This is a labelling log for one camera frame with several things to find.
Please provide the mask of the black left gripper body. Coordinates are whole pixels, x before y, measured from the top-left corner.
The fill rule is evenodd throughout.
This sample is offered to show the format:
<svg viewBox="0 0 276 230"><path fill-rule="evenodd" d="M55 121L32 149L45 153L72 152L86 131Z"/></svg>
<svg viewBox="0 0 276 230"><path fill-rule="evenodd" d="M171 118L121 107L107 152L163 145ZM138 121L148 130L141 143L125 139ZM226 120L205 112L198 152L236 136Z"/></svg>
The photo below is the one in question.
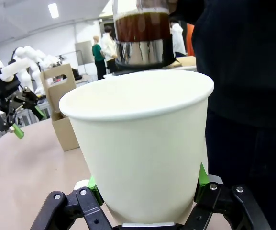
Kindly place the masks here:
<svg viewBox="0 0 276 230"><path fill-rule="evenodd" d="M0 106L5 107L11 96L19 90L20 81L16 74L11 76L10 81L3 81L0 78Z"/></svg>

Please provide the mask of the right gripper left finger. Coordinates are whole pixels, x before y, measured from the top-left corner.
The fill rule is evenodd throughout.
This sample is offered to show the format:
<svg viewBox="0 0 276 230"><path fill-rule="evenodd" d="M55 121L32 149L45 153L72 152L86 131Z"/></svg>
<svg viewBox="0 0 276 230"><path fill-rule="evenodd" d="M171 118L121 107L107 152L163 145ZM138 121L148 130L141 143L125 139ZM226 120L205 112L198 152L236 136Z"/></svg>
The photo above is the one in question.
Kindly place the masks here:
<svg viewBox="0 0 276 230"><path fill-rule="evenodd" d="M49 193L31 229L69 230L79 218L85 220L90 230L113 229L88 187L73 190L68 195L60 191Z"/></svg>

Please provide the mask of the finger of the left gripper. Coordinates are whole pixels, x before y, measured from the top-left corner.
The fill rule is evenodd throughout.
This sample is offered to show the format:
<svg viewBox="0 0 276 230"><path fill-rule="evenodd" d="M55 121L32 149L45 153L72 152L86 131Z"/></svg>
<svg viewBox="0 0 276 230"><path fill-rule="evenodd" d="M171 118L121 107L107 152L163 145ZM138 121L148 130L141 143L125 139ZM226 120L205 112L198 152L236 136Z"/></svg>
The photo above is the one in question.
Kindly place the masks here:
<svg viewBox="0 0 276 230"><path fill-rule="evenodd" d="M23 109L30 110L39 120L44 119L44 113L38 107L38 96L27 86L14 97L14 101L22 105Z"/></svg>
<svg viewBox="0 0 276 230"><path fill-rule="evenodd" d="M0 105L0 131L12 131L19 139L24 137L24 132L16 124L17 112L23 108L23 104L14 99Z"/></svg>

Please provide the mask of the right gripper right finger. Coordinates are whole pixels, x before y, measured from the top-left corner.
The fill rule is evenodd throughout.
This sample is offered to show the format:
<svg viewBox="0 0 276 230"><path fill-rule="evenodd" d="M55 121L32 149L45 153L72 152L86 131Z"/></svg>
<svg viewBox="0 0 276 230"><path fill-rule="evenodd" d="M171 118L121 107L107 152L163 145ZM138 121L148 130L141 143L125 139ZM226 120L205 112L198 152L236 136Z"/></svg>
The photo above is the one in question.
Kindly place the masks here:
<svg viewBox="0 0 276 230"><path fill-rule="evenodd" d="M196 204L183 225L184 230L205 230L214 213L222 214L233 230L271 229L247 187L227 188L211 181L202 164L194 201Z"/></svg>

